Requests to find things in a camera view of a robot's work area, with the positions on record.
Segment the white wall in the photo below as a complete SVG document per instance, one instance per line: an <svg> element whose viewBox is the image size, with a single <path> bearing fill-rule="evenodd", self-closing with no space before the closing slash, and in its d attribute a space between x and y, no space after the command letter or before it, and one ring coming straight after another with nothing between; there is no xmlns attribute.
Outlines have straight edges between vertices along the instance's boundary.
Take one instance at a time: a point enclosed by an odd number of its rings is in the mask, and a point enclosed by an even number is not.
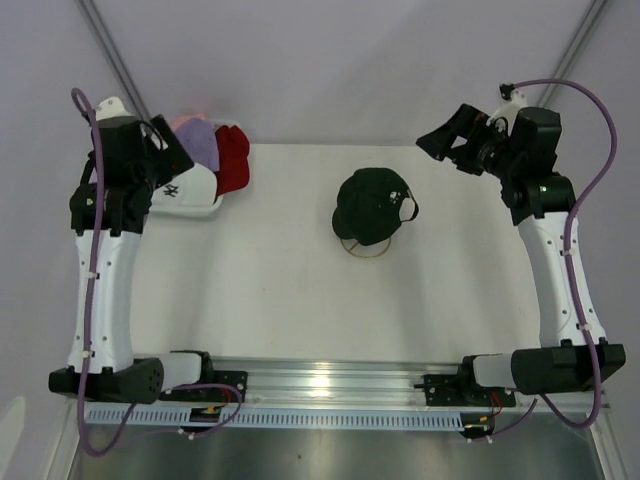
<svg viewBox="0 0 640 480"><path fill-rule="evenodd" d="M75 325L68 202L91 142L69 90L79 86L94 101L118 91L72 1L4 4L0 45L0 411L26 397L25 430L5 478L31 480L61 412L47 376L64 367Z"/></svg>
<svg viewBox="0 0 640 480"><path fill-rule="evenodd" d="M607 383L616 431L629 478L640 477L637 402L640 398L640 321L638 316L638 205L640 205L640 3L612 2L571 79L595 91L618 127L617 161L580 212L580 237L591 295L611 342L622 342L627 365ZM577 191L605 161L609 136L604 120L589 100L563 91L553 108L563 119L558 168L574 180Z"/></svg>
<svg viewBox="0 0 640 480"><path fill-rule="evenodd" d="M152 113L258 143L413 145L553 71L589 0L97 0Z"/></svg>

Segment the stack of caps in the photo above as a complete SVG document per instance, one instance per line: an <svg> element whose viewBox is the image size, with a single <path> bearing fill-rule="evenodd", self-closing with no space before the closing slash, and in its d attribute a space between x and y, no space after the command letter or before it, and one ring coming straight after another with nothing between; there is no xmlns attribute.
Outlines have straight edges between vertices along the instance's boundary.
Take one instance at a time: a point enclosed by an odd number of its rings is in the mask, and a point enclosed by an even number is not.
<svg viewBox="0 0 640 480"><path fill-rule="evenodd" d="M152 212L206 215L218 208L222 195L249 184L249 140L237 126L216 129L203 114L177 118L176 138L194 162L153 195Z"/></svg>

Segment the white backdrop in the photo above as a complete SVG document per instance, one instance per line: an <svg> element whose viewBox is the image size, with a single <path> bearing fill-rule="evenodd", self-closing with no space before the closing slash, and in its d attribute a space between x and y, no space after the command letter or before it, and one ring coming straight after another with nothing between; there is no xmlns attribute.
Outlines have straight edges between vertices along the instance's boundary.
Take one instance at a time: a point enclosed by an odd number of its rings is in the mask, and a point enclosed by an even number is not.
<svg viewBox="0 0 640 480"><path fill-rule="evenodd" d="M548 75L589 0L97 0L152 112L254 142L409 145Z"/></svg>

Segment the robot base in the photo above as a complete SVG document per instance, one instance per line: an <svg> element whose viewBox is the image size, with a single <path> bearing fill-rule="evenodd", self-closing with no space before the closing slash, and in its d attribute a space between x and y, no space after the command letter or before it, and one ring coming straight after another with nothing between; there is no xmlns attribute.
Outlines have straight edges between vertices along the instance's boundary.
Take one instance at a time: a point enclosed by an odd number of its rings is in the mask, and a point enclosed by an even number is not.
<svg viewBox="0 0 640 480"><path fill-rule="evenodd" d="M503 408L516 406L515 395L502 387L481 387L473 374L473 359L465 357L455 375L424 375L415 388L424 390L430 407L492 407L492 395L497 395Z"/></svg>

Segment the metal frame pole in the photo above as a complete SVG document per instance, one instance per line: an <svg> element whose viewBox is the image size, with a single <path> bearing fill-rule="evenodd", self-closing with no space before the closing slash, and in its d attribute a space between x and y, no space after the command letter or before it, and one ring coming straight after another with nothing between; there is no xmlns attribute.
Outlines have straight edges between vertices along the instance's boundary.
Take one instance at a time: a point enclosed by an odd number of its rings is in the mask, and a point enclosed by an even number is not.
<svg viewBox="0 0 640 480"><path fill-rule="evenodd" d="M149 109L142 99L142 95L140 95L133 78L131 78L131 74L95 2L93 0L75 0L75 2L133 110L138 117L149 120L151 118Z"/></svg>
<svg viewBox="0 0 640 480"><path fill-rule="evenodd" d="M578 27L571 36L569 44L558 60L551 78L566 79L569 77L611 3L613 3L613 0L592 0L591 5L587 8ZM545 86L536 105L548 108L557 97L558 88L559 85Z"/></svg>

